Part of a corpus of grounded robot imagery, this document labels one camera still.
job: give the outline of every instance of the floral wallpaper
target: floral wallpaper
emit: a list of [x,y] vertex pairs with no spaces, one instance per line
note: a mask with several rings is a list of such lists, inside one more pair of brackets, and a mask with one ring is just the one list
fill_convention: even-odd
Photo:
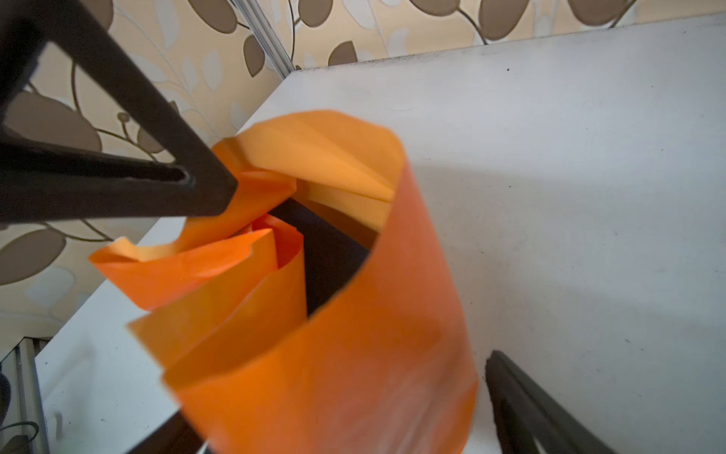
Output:
[[726,11],[726,0],[258,0],[297,68]]
[[[234,135],[280,84],[227,0],[82,0],[212,145]],[[60,49],[49,44],[3,129],[40,142],[171,162],[172,156]],[[0,224],[0,358],[23,336],[53,336],[103,281],[99,247],[138,241],[155,219]]]

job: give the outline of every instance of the white table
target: white table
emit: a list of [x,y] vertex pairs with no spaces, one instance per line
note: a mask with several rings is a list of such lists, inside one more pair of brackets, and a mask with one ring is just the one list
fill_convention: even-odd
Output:
[[[297,72],[248,125],[331,108],[393,129],[481,375],[502,349],[620,453],[719,453],[725,21]],[[144,240],[180,224],[162,219]],[[140,314],[104,283],[38,356],[54,453],[123,453],[175,411],[123,328]],[[466,452],[499,452],[480,390]]]

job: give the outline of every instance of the black cable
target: black cable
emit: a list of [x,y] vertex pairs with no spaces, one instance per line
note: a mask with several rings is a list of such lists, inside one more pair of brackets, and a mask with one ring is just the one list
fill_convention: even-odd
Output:
[[0,431],[3,431],[5,429],[10,429],[11,427],[15,427],[15,426],[32,426],[36,430],[36,433],[33,434],[33,436],[27,442],[25,442],[26,445],[29,445],[30,442],[32,442],[41,431],[41,428],[38,426],[38,424],[36,424],[32,421],[21,421],[19,423],[8,424],[7,426],[0,427]]

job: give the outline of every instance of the crumpled orange paper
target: crumpled orange paper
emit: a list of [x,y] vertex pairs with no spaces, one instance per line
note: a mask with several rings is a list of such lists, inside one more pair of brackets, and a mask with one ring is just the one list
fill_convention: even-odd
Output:
[[[188,220],[169,245],[121,239],[91,256],[151,310],[130,328],[187,419],[218,454],[460,453],[478,377],[400,141],[319,111],[256,124],[213,151],[240,183],[221,216]],[[290,196],[354,238],[379,232],[310,319],[304,239],[266,214]]]

